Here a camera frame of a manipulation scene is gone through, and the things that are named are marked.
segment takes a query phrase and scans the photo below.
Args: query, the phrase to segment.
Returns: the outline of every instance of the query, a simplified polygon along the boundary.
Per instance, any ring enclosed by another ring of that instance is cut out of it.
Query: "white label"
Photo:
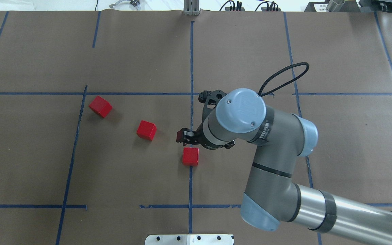
[[[327,4],[314,4],[314,8],[316,12],[326,12],[326,6]]]

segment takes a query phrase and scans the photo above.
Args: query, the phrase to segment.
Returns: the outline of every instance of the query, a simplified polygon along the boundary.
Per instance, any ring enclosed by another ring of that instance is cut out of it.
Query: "silver cylinder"
[[[328,6],[326,6],[326,10],[328,12],[338,12],[344,5],[344,0],[330,0]]]
[[[328,232],[367,244],[392,244],[392,212],[333,196],[337,220]]]
[[[325,198],[319,190],[299,185],[301,202],[293,222],[310,229],[319,227],[325,218]],[[392,212],[332,195],[336,221],[328,234],[365,244],[392,245]]]
[[[297,217],[293,222],[304,225],[309,229],[316,229],[325,218],[325,198],[319,190],[302,185],[298,186],[302,199],[300,201],[299,213],[297,213]]]

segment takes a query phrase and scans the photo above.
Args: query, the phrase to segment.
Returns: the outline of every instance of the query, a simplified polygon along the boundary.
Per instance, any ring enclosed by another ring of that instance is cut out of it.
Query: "black cable bundle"
[[[257,8],[255,9],[255,11],[257,11],[258,8],[259,8],[261,5],[263,5],[264,3],[267,4],[266,11],[272,11],[272,12],[274,12],[274,11],[278,11],[278,10],[279,10],[279,6],[277,5],[277,3],[275,3],[275,1],[263,1],[262,3],[260,3],[260,4],[257,6]]]
[[[233,9],[235,9],[235,2],[234,2],[233,0],[229,0],[229,1],[226,1],[226,3],[224,3],[224,4],[220,7],[220,10],[219,10],[219,11],[222,11],[223,7],[224,7],[225,5],[227,5],[227,3],[230,3],[230,5],[231,5],[231,11],[232,11]]]
[[[306,68],[305,68],[305,70],[304,70],[299,76],[296,76],[295,78],[291,79],[290,81],[284,83],[283,85],[281,85],[281,86],[279,86],[279,87],[277,87],[277,88],[275,88],[275,89],[270,90],[270,91],[267,92],[267,93],[263,93],[264,87],[266,87],[266,85],[267,85],[272,79],[274,79],[275,77],[277,77],[279,74],[283,73],[284,71],[288,71],[288,70],[290,70],[290,69],[292,69],[292,68],[294,68],[294,67],[301,66],[301,65],[305,65]],[[285,68],[282,68],[282,69],[279,70],[277,73],[275,73],[275,74],[273,74],[272,76],[270,76],[270,77],[266,80],[266,82],[263,83],[263,85],[262,85],[261,88],[260,88],[260,91],[258,92],[258,95],[261,96],[261,97],[266,96],[266,95],[269,95],[269,94],[275,92],[276,90],[278,90],[278,89],[280,89],[280,88],[283,88],[283,87],[289,85],[290,83],[296,81],[297,79],[301,78],[303,75],[305,75],[305,73],[307,73],[308,70],[309,70],[309,64],[308,64],[308,62],[300,62],[300,63],[296,63],[296,64],[289,65],[289,66],[287,66],[287,67],[285,67]]]

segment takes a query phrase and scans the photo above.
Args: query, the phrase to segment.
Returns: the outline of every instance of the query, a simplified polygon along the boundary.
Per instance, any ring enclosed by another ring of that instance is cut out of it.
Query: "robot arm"
[[[201,125],[181,129],[177,142],[218,149],[241,138],[258,146],[241,205],[244,221],[266,231],[295,222],[362,243],[392,244],[392,212],[291,182],[297,157],[317,145],[312,122],[266,105],[247,88],[204,91],[199,101],[205,103]]]

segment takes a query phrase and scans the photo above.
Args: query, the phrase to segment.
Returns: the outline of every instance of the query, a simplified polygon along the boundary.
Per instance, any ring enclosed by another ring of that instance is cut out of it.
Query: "black band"
[[[291,178],[291,174],[289,174],[289,173],[282,172],[282,171],[279,171],[279,170],[276,170],[276,169],[272,169],[272,168],[269,168],[267,166],[263,166],[263,165],[258,164],[258,163],[252,163],[252,166],[254,166],[255,168],[267,171],[267,172],[271,172],[271,173],[274,173],[274,174],[277,174],[277,175],[281,175],[283,177]]]
[[[297,214],[299,214],[300,205],[302,204],[302,194],[300,193],[300,188],[298,185],[296,184],[294,185],[296,186],[296,190],[297,190],[297,206],[296,206],[296,211],[294,211],[293,217],[291,217],[291,219],[287,221],[287,223],[293,222],[296,219]]]
[[[320,233],[327,233],[332,229],[333,225],[335,225],[335,221],[337,220],[337,205],[335,204],[335,199],[333,198],[332,194],[326,191],[319,191],[323,194],[323,197],[325,198],[325,218],[316,229],[310,230],[318,231]]]
[[[257,146],[262,146],[268,142],[268,136],[272,130],[273,121],[275,118],[275,110],[272,107],[266,107],[266,118],[260,126],[257,134],[253,139],[248,141],[249,143],[254,143]]]

